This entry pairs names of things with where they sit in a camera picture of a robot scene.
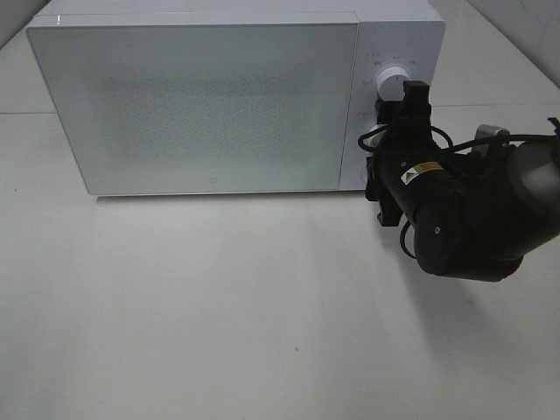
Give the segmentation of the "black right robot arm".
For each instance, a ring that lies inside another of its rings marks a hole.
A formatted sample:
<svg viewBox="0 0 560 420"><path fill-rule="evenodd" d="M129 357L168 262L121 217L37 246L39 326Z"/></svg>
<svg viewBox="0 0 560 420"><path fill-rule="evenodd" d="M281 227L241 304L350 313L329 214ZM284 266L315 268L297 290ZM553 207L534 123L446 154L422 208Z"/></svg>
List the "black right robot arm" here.
<svg viewBox="0 0 560 420"><path fill-rule="evenodd" d="M559 235L559 136L481 125L473 140L440 146L430 88L402 84L379 101L367 153L366 198L384 227L412 232L406 254L432 275L498 282Z"/></svg>

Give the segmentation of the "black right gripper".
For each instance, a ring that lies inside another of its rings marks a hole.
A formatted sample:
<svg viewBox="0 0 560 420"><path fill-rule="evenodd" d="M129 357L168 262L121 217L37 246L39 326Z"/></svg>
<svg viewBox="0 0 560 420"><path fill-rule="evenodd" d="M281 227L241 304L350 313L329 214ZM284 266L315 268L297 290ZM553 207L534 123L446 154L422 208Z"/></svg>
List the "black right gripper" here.
<svg viewBox="0 0 560 420"><path fill-rule="evenodd" d="M367 200L378 202L377 219L382 227L398 227L401 221L401 208L390 195L388 182L382 180L382 164L393 162L406 170L414 159L431 157L441 150L433 132L446 140L446 133L433 129L431 123L430 86L407 80L402 83L402 93L400 101L376 101L376 123L385 125L385 134L376 149L367 147ZM368 132L367 139L374 133Z"/></svg>

